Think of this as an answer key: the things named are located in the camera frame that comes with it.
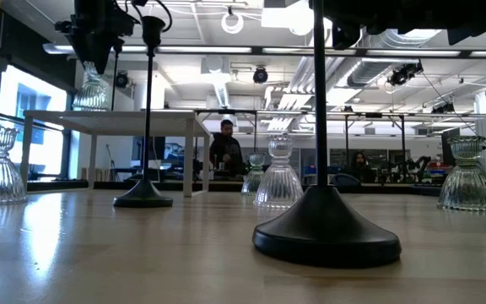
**wooden table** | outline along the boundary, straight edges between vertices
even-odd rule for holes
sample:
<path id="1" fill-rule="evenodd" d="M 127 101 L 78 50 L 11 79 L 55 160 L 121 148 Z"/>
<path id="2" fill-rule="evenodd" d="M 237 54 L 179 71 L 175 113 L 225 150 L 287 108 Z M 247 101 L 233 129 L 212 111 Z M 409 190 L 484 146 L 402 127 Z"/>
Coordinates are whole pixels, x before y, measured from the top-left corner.
<path id="1" fill-rule="evenodd" d="M 183 193 L 192 196 L 192 160 L 194 138 L 203 137 L 203 146 L 209 147 L 211 133 L 192 110 L 152 110 L 150 135 L 179 136 L 185 138 L 185 171 L 183 172 Z M 20 175 L 27 187 L 30 166 L 30 146 L 33 134 L 33 121 L 50 122 L 91 135 L 89 152 L 88 183 L 95 184 L 95 156 L 98 136 L 142 136 L 145 126 L 143 111 L 24 111 L 24 144 Z M 203 150 L 203 188 L 208 190 L 209 149 Z"/>
<path id="2" fill-rule="evenodd" d="M 122 192 L 37 194 L 0 207 L 0 303 L 486 303 L 486 216 L 436 198 L 343 195 L 401 239 L 401 261 L 320 269 L 256 252 L 254 226 L 279 211 L 238 193 L 114 209 Z"/>

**dark jacket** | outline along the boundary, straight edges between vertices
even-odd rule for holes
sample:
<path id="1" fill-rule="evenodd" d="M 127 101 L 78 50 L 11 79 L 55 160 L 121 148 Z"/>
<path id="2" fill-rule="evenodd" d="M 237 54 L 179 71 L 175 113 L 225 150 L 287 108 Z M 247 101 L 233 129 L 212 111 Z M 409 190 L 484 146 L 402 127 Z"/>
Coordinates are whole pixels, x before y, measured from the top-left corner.
<path id="1" fill-rule="evenodd" d="M 222 133 L 213 134 L 213 143 L 209 149 L 209 160 L 215 168 L 219 167 L 219 162 L 223 162 L 223 156 L 229 155 L 231 160 L 225 164 L 226 170 L 232 175 L 244 174 L 245 166 L 241 156 L 241 147 L 237 139 L 223 136 Z"/>

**white table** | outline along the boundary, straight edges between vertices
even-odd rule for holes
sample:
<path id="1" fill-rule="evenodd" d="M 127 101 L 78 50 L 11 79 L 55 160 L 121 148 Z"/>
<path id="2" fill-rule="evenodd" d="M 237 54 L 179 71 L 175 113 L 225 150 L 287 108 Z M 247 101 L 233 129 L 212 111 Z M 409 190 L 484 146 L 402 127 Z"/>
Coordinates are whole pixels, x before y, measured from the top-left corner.
<path id="1" fill-rule="evenodd" d="M 33 120 L 51 122 L 91 135 L 89 154 L 89 186 L 95 183 L 95 157 L 97 136 L 143 136 L 145 112 L 140 111 L 25 111 L 24 146 L 20 174 L 27 184 L 30 166 L 30 146 L 33 133 Z M 192 196 L 192 160 L 194 138 L 203 137 L 203 182 L 202 190 L 209 189 L 209 139 L 211 133 L 197 119 L 192 110 L 155 110 L 151 111 L 151 136 L 185 137 L 185 170 L 183 175 L 183 194 Z"/>

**black lamp stand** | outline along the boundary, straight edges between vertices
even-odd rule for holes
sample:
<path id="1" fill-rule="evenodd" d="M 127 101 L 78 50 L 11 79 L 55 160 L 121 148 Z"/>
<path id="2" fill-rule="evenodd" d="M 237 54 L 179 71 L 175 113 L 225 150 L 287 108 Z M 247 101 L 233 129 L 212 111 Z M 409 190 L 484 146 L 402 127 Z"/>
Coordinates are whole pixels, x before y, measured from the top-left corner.
<path id="1" fill-rule="evenodd" d="M 149 168 L 149 127 L 151 120 L 151 87 L 153 78 L 154 49 L 160 44 L 160 33 L 165 23 L 153 16 L 142 17 L 143 42 L 148 46 L 148 92 L 145 111 L 145 132 L 143 143 L 143 176 L 131 190 L 114 198 L 115 207 L 156 208 L 171 207 L 172 198 L 163 197 L 159 190 L 148 179 Z"/>
<path id="2" fill-rule="evenodd" d="M 323 0 L 314 0 L 317 186 L 276 219 L 258 225 L 256 249 L 293 263 L 366 268 L 397 261 L 398 237 L 374 225 L 346 204 L 327 180 L 326 73 Z"/>

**ceiling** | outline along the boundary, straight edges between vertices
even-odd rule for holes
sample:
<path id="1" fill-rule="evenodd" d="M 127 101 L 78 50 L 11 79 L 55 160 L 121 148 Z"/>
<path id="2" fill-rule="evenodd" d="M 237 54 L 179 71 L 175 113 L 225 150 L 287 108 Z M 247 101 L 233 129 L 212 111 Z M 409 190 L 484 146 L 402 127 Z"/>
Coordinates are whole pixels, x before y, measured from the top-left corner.
<path id="1" fill-rule="evenodd" d="M 247 8 L 235 7 L 235 12 L 252 14 L 244 17 L 244 26 L 238 34 L 228 34 L 221 27 L 221 19 L 226 8 L 192 8 L 188 4 L 169 6 L 174 17 L 173 28 L 163 34 L 163 44 L 188 45 L 242 45 L 242 46 L 308 46 L 311 35 L 294 35 L 286 28 L 263 28 L 260 19 L 263 1 L 246 1 Z M 57 21 L 68 19 L 73 14 L 73 0 L 3 0 L 3 8 L 15 18 L 39 32 L 48 40 L 66 45 L 65 38 L 53 30 Z M 167 22 L 161 8 L 143 8 L 144 14 L 154 15 Z M 137 26 L 134 35 L 127 38 L 128 45 L 142 45 L 141 28 Z M 428 41 L 424 47 L 448 47 L 446 33 L 442 31 Z M 455 47 L 486 48 L 486 33 L 466 39 Z M 213 86 L 201 80 L 201 60 L 205 56 L 160 55 L 155 58 L 162 69 L 172 90 L 166 99 L 172 107 L 184 105 L 189 100 L 205 100 L 214 95 Z M 129 76 L 139 81 L 146 79 L 145 56 L 121 56 L 123 62 L 141 62 L 143 67 L 129 71 Z M 230 95 L 252 95 L 263 98 L 267 85 L 254 84 L 252 75 L 258 66 L 266 67 L 269 73 L 268 82 L 273 84 L 288 83 L 300 63 L 298 57 L 228 57 L 232 82 L 227 83 Z M 418 76 L 406 86 L 392 91 L 386 84 L 386 76 L 378 79 L 367 90 L 362 90 L 356 97 L 357 102 L 350 101 L 355 111 L 417 111 L 423 103 L 439 98 L 440 94 L 454 92 L 457 111 L 473 109 L 474 93 L 484 89 L 486 84 L 486 60 L 422 60 L 426 78 Z"/>

